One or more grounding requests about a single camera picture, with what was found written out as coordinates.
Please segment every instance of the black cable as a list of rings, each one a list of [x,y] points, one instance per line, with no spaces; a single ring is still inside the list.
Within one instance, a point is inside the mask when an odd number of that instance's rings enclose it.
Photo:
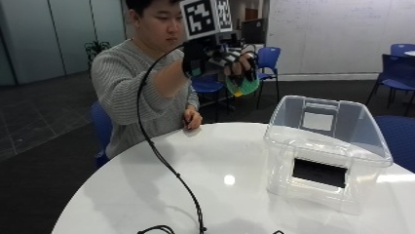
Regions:
[[[150,74],[150,71],[151,69],[154,68],[157,62],[171,52],[174,51],[175,49],[178,49],[179,47],[182,47],[182,44],[179,46],[177,46],[174,49],[171,49],[167,53],[165,53],[154,62],[153,64],[150,65],[150,67],[147,68],[146,70],[146,73],[142,77],[142,80],[141,80],[141,83],[139,83],[139,87],[138,87],[138,91],[137,91],[137,101],[135,101],[135,108],[137,108],[137,117],[138,117],[138,124],[139,124],[139,129],[141,129],[141,132],[143,134],[143,137],[145,137],[145,140],[146,142],[149,143],[151,149],[153,149],[153,152],[158,158],[158,160],[162,162],[162,164],[167,167],[167,169],[171,171],[171,173],[177,176],[177,178],[179,179],[181,181],[181,184],[183,185],[186,191],[189,192],[190,196],[191,196],[191,199],[193,199],[193,202],[194,202],[194,206],[195,206],[195,210],[197,210],[197,218],[198,218],[198,230],[199,230],[199,234],[203,234],[205,231],[207,230],[206,227],[203,227],[203,215],[202,215],[202,211],[201,211],[201,208],[199,208],[199,205],[198,205],[198,201],[195,199],[195,196],[190,190],[190,188],[187,187],[186,183],[183,182],[182,178],[181,178],[181,174],[177,173],[177,171],[174,170],[174,168],[171,167],[171,165],[169,164],[169,162],[166,161],[166,159],[162,157],[161,153],[158,152],[157,148],[155,148],[155,145],[154,145],[154,142],[151,141],[146,131],[143,130],[143,126],[142,126],[142,123],[141,123],[141,116],[139,116],[139,97],[141,97],[141,93],[142,93],[142,89],[143,89],[143,86],[146,85],[146,79],[149,77],[149,74]],[[159,229],[159,230],[163,230],[166,233],[170,233],[170,234],[174,234],[174,231],[173,229],[169,227],[169,226],[165,226],[165,225],[159,225],[159,226],[154,226],[154,227],[150,227],[142,231],[138,231],[138,234],[143,234],[145,232],[150,231],[150,230],[154,230],[154,229]]]

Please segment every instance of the chair backrest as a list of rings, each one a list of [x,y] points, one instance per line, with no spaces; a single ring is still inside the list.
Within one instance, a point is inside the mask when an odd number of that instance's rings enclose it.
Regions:
[[[276,61],[280,56],[282,49],[278,47],[263,47],[258,51],[258,68],[271,68],[276,74]]]
[[[102,149],[105,150],[112,137],[113,123],[98,101],[92,104],[90,116],[94,131],[97,133]]]
[[[415,173],[415,119],[376,116],[375,120],[387,141],[392,161]]]
[[[415,58],[383,55],[383,73],[408,86],[415,85]]]
[[[404,57],[404,52],[415,51],[415,44],[392,44],[390,46],[390,54],[392,56]]]

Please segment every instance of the sweater sleeve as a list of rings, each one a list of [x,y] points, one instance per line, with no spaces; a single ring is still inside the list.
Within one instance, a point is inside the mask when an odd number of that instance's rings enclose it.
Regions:
[[[98,101],[112,120],[120,125],[138,121],[137,118],[137,91],[146,69],[131,74],[130,64],[117,54],[104,52],[93,60],[90,77]],[[146,85],[139,98],[139,117],[142,122],[161,116],[166,107],[173,103],[173,98],[162,97],[154,87],[150,72]]]
[[[197,97],[197,93],[195,93],[191,85],[189,85],[189,95],[186,98],[186,104],[193,105],[195,110],[198,110],[198,97]]]

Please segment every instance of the yellow object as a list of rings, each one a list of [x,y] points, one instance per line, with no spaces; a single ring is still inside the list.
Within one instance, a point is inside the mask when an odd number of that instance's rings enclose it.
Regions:
[[[241,90],[237,90],[233,94],[235,97],[241,97],[243,95]]]

